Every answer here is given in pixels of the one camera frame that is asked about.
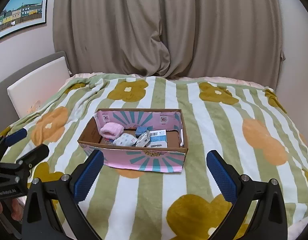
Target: gray headboard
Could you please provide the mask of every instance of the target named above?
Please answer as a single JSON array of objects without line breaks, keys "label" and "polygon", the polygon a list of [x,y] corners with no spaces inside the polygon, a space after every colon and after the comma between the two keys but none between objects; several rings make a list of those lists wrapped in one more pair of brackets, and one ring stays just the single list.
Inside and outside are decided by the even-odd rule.
[{"label": "gray headboard", "polygon": [[0,132],[8,127],[10,124],[19,120],[19,117],[16,113],[14,106],[7,94],[7,88],[14,84],[17,80],[22,78],[23,76],[27,75],[28,73],[32,72],[33,70],[51,62],[55,59],[60,57],[65,57],[66,64],[68,66],[68,61],[65,52],[60,51],[55,54],[49,55],[42,59],[39,59],[22,69],[18,70],[17,72],[13,73],[6,79],[0,82]]}]

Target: framed picture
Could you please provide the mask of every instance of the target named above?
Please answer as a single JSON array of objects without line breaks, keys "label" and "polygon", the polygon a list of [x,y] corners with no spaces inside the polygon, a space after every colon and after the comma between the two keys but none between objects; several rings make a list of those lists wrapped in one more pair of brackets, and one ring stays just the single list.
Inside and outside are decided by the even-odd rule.
[{"label": "framed picture", "polygon": [[47,0],[10,0],[0,14],[0,39],[18,30],[46,23]]}]

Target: taupe curtain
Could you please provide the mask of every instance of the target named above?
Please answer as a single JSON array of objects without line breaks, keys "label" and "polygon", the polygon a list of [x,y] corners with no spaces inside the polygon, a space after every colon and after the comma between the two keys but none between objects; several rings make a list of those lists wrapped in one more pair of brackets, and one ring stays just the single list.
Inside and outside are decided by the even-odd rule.
[{"label": "taupe curtain", "polygon": [[73,73],[223,76],[276,87],[278,0],[55,0],[56,51]]}]

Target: small blue object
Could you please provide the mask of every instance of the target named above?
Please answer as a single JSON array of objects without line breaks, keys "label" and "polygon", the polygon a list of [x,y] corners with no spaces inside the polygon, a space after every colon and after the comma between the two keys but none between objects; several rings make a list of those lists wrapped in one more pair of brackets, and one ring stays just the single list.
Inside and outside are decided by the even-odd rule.
[{"label": "small blue object", "polygon": [[74,200],[76,203],[85,200],[103,165],[104,155],[98,151],[75,183]]},{"label": "small blue object", "polygon": [[26,136],[27,136],[27,131],[26,131],[25,128],[22,128],[22,129],[18,130],[17,132],[7,136],[5,144],[8,147],[10,147],[10,146],[14,145],[16,142],[19,142],[20,140],[26,138]]},{"label": "small blue object", "polygon": [[135,137],[138,138],[139,136],[141,136],[146,130],[148,130],[147,126],[139,126],[136,129],[135,132]]},{"label": "small blue object", "polygon": [[206,165],[215,179],[224,199],[227,202],[234,204],[237,200],[235,182],[232,180],[226,169],[222,166],[212,151],[206,156]]}]

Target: human hand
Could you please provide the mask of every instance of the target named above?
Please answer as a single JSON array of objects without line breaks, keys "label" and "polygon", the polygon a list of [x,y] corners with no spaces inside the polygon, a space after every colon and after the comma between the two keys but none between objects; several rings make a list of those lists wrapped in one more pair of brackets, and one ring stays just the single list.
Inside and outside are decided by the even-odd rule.
[{"label": "human hand", "polygon": [[[21,220],[22,218],[22,211],[21,211],[21,206],[18,202],[17,199],[13,199],[12,200],[12,213],[11,213],[11,217],[16,220],[16,221],[19,221]],[[2,204],[0,203],[0,214],[3,212],[3,206]]]}]

